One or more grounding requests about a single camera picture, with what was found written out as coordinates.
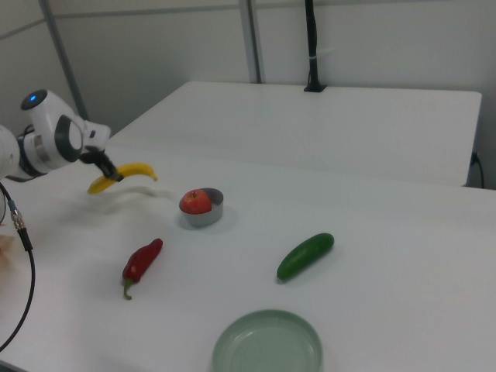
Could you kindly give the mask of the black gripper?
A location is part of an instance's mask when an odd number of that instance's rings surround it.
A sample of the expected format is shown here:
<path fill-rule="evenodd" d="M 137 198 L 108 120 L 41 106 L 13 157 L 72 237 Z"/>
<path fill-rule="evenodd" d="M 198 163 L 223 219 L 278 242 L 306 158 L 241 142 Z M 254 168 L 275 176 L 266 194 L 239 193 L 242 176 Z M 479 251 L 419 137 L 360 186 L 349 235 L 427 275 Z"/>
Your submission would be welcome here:
<path fill-rule="evenodd" d="M 105 150 L 86 146 L 84 152 L 79 156 L 79 160 L 84 164 L 94 164 L 96 167 L 100 167 L 103 175 L 111 181 L 120 182 L 123 179 L 123 176 L 105 154 Z"/>

